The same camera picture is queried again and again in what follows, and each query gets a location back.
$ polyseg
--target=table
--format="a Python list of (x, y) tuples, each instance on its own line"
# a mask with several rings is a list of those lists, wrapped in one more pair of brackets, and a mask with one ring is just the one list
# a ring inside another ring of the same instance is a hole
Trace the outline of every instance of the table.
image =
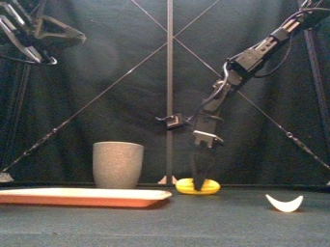
[[(192, 196), (164, 190), (170, 199), (147, 208), (0, 205), (0, 245), (330, 246), (326, 191), (223, 187), (215, 195)], [(283, 213), (266, 194), (305, 200)]]

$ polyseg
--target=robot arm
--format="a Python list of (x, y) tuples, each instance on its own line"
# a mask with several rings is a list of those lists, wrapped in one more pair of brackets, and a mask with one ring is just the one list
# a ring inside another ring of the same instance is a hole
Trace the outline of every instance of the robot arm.
[[(215, 130), (218, 123), (222, 121), (219, 117), (220, 105), (227, 95), (234, 93), (251, 77), (261, 77), (257, 76), (257, 72), (289, 42), (291, 36), (298, 31), (311, 28), (329, 15), (330, 0), (306, 0), (301, 10), (285, 20), (275, 31), (225, 63), (223, 78), (215, 82), (214, 91), (202, 102), (194, 116), (196, 119), (194, 135), (198, 148), (192, 163), (195, 190), (202, 190), (208, 170), (215, 163), (215, 150), (223, 144)], [(184, 124), (180, 114), (166, 117), (163, 121), (167, 129), (174, 129)]]
[(214, 92), (202, 103), (195, 127), (195, 143), (215, 149), (223, 140), (214, 134), (219, 118), (219, 107), (229, 93), (235, 92), (255, 76), (275, 52), (303, 29), (311, 28), (330, 15), (330, 1), (306, 1), (301, 10), (293, 14), (275, 31), (238, 56), (229, 59), (223, 66), (225, 78), (215, 82)]
[(5, 35), (1, 41), (16, 46), (32, 61), (29, 64), (53, 65), (51, 46), (72, 46), (86, 41), (86, 35), (43, 14), (45, 4), (47, 0), (40, 0), (36, 14), (28, 14), (17, 0), (0, 1), (0, 30)]

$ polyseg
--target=white crescent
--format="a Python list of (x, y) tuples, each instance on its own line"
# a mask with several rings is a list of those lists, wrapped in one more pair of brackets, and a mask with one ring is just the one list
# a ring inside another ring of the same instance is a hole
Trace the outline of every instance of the white crescent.
[(277, 199), (274, 199), (270, 195), (266, 195), (271, 205), (282, 212), (293, 212), (298, 209), (303, 202), (303, 196), (299, 196), (295, 200), (290, 202), (281, 202)]

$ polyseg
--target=metal rod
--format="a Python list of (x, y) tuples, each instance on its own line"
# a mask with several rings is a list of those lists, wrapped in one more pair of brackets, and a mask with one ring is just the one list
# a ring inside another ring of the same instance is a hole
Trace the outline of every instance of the metal rod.
[[(172, 115), (172, 0), (167, 0), (167, 103), (166, 114)], [(172, 132), (166, 133), (166, 184), (172, 176)]]

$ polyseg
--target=white object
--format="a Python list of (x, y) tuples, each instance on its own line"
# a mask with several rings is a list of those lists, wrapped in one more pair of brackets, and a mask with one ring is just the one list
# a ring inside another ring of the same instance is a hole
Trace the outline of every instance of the white object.
[(171, 196), (163, 190), (33, 188), (0, 191), (0, 204), (146, 207)]
[(92, 146), (92, 176), (103, 189), (134, 189), (142, 170), (143, 146), (126, 142), (99, 142)]
[(303, 196), (299, 196), (295, 200), (290, 202), (281, 202), (274, 199), (270, 195), (266, 195), (271, 205), (282, 212), (293, 212), (298, 209), (302, 204)]

